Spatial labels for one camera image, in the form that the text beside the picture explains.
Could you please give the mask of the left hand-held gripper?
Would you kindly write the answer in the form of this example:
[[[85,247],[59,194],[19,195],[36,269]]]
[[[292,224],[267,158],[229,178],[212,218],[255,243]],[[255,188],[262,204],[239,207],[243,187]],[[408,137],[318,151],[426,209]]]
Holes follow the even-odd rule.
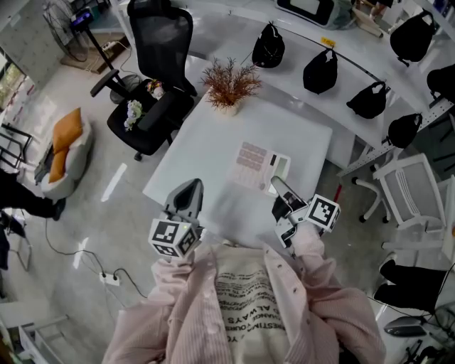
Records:
[[[148,242],[158,255],[187,258],[199,246],[203,227],[195,218],[202,210],[203,192],[203,182],[194,178],[169,193],[149,231]]]

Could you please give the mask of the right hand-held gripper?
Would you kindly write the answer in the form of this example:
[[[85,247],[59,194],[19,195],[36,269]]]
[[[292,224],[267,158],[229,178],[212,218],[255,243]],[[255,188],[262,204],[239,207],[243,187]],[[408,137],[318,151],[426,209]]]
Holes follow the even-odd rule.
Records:
[[[279,195],[272,208],[277,222],[274,231],[284,248],[291,247],[301,223],[315,225],[320,235],[333,230],[341,212],[339,204],[318,194],[309,202],[302,200],[279,176],[273,176],[271,184]]]

